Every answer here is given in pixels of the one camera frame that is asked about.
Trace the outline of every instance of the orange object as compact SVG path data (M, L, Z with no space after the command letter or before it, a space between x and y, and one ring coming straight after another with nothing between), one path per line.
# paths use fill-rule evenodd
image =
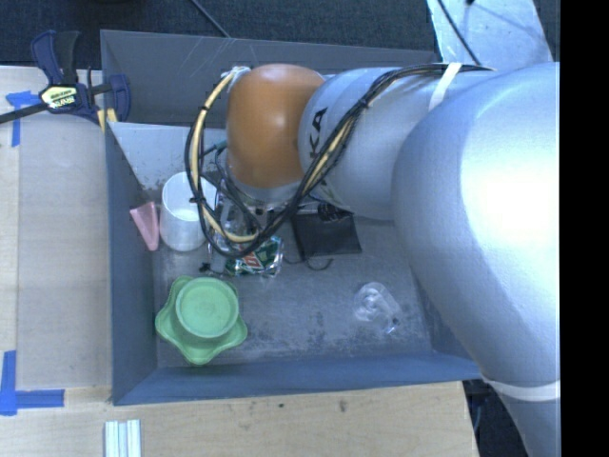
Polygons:
M238 181L270 189L302 179L298 129L306 104L323 82L317 71L270 64L234 84L228 96L226 160Z

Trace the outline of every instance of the white cup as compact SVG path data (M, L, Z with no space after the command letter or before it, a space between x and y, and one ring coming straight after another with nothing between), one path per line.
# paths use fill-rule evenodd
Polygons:
M195 250L205 241L197 205L190 203L190 198L185 171L171 176L163 186L159 230L163 242L174 250Z

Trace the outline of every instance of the gray bin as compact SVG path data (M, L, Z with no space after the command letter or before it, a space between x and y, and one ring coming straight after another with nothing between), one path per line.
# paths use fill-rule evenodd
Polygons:
M105 76L128 76L133 105L129 122L106 134L115 405L480 378L478 367L413 278L393 224L360 217L356 229L362 253L338 256L327 270L284 263L272 279L227 278L239 291L248 337L206 366L189 366L158 337L154 318L177 276L201 275L206 250L181 253L162 244L148 251L128 214L158 201L160 187L181 167L169 151L179 152L185 139L174 127L152 127L155 140L143 140L144 129L137 140L128 140L129 128L189 125L220 73L232 66L285 62L334 74L431 62L433 53L103 31L102 58ZM225 110L221 99L208 125L222 128ZM167 153L159 154L161 144ZM146 168L156 170L158 178L143 181ZM279 233L285 257L295 260L291 225ZM388 335L354 317L353 298L370 281L383 283L402 310L398 327Z

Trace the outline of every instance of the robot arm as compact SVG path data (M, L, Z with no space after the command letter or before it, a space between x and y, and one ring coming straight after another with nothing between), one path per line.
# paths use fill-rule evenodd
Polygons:
M311 193L394 222L413 272L497 390L529 455L560 455L560 66L462 67L446 87L447 70L362 69L329 79L285 65L253 71L229 97L217 184L241 219L225 226L206 207L197 175L191 186L220 223L223 255L259 246ZM261 89L278 94L270 100ZM266 106L273 110L260 113ZM198 171L197 142L188 146Z

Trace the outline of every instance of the white tape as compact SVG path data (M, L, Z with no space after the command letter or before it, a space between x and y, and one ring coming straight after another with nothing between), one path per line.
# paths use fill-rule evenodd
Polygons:
M224 78L225 76L228 76L233 71L235 72L235 75L233 76L232 80L228 84L228 89L226 90L228 93L230 93L230 91L232 90L232 87L235 86L235 83L237 83L244 76L244 74L248 74L251 71L251 68L248 68L247 66L235 66L232 70L223 72L220 75L220 77Z
M518 387L500 383L499 381L491 381L482 377L483 381L490 385L497 393L509 396L520 401L530 403L542 403L555 401L560 398L560 379L549 385L537 387Z
M455 76L457 76L457 74L459 73L461 66L461 63L450 63L446 67L446 70L444 71L442 78L440 78L436 89L434 89L434 92L431 94L431 99L429 100L429 111L434 109L442 102L444 96L446 95L448 87L455 79Z

